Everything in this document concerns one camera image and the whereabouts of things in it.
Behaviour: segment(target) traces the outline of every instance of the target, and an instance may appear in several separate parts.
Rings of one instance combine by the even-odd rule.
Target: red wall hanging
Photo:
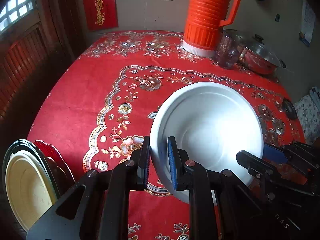
[[[118,27],[116,0],[83,0],[90,31]]]

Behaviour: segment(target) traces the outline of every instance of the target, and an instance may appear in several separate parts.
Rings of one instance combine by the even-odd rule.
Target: stainless steel pot
[[[265,47],[261,36],[256,34],[250,37],[245,33],[232,31],[245,40],[245,47],[238,61],[241,65],[261,75],[273,74],[278,67],[286,68],[285,63]]]

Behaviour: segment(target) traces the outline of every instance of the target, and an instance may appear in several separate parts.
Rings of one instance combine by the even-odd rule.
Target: cream plate
[[[253,177],[237,163],[236,154],[246,150],[262,158],[263,136],[254,109],[235,90],[218,83],[199,82],[174,92],[151,128],[151,157],[159,179],[171,194],[189,203],[189,192],[175,191],[171,183],[169,136],[175,136],[189,159],[212,171],[232,170],[246,185]]]
[[[24,150],[10,157],[5,188],[12,211],[25,231],[57,201],[43,168]]]

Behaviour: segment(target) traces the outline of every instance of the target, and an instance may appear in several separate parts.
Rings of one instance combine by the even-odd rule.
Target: paper on wall
[[[316,14],[313,12],[306,0],[302,3],[302,21],[299,39],[306,45],[310,46],[313,27],[316,21]]]

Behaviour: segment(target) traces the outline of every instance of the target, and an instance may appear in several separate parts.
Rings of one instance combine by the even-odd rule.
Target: table
[[[182,33],[163,31],[107,33],[52,89],[28,139],[54,145],[76,180],[90,169],[110,170],[141,148],[158,109],[173,92],[206,81],[227,85],[249,101],[266,142],[304,142],[299,121],[290,121],[281,110],[288,95],[277,81],[238,65],[222,69],[186,52],[182,38]],[[243,132],[250,136],[246,127]],[[285,177],[301,179],[286,165],[278,168]],[[184,240],[188,213],[188,204],[164,188],[151,165],[147,190],[130,193],[128,239]]]

